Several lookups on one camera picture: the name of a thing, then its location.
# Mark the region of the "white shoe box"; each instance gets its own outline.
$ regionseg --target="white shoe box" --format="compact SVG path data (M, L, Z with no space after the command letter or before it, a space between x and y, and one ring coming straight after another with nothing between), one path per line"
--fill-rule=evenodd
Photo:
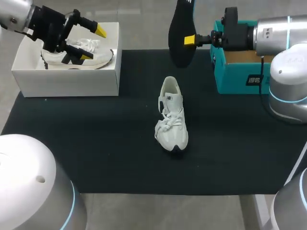
M101 40L101 47L112 49L114 56L102 69L45 69L41 58L42 41L24 37L17 51L12 73L24 97L118 96L121 37L119 23L99 23L107 38L74 26L69 39Z

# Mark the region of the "shoelace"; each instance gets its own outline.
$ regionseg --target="shoelace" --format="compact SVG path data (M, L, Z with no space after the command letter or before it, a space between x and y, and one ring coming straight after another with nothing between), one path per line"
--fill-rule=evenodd
M162 131L169 130L172 126L181 126L182 125L182 109L179 113L170 112L165 115L165 109L162 111L164 120L160 124Z
M83 38L79 39L78 41L71 41L71 44L74 46L78 46L87 52L93 53L95 52L95 49L100 46L100 41Z

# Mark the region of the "black mat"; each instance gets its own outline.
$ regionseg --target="black mat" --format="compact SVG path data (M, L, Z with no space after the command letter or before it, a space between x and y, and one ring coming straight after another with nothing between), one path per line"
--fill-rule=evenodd
M184 96L189 148L182 158L154 139L169 75ZM19 94L2 132L12 133L45 143L82 193L274 194L307 140L306 128L270 118L258 95L218 94L207 50L187 69L176 69L167 50L123 51L120 97Z

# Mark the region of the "gray floor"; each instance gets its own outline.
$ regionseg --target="gray floor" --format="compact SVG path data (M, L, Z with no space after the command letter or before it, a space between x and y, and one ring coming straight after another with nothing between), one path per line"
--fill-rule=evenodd
M167 48L167 34L177 0L34 0L62 13L74 8L98 22L120 22L124 49ZM239 19L306 13L305 0L196 0L195 25L208 34L224 8L238 6ZM22 36L5 33L0 42L0 130L18 86L11 74ZM238 196L84 195L89 230L210 229L243 230Z

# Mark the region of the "black cable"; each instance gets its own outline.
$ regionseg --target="black cable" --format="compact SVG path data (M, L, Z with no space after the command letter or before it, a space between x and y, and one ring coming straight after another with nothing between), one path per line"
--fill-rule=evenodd
M263 76L263 66L264 66L264 57L262 56L261 57L261 70L260 70L260 77ZM264 103L264 100L263 100L263 97L262 97L262 93L261 93L261 83L262 81L260 82L260 85L259 85L259 97L260 97L260 101L261 101L261 104L262 104L262 107L263 109L265 110L265 112L273 119L275 119L276 121L279 121L285 125L288 125L288 126L306 126L307 124L297 124L297 123L291 123L291 122L287 122L285 120L282 120L282 119L279 119L277 118L276 116L274 116L270 111L269 109L265 106L265 103Z
M25 35L25 36L27 36L27 37L29 37L29 38L32 39L32 35L27 34L26 32L19 32L19 31L16 31L16 30L14 30L14 32L19 33L19 34L21 34L21 35Z

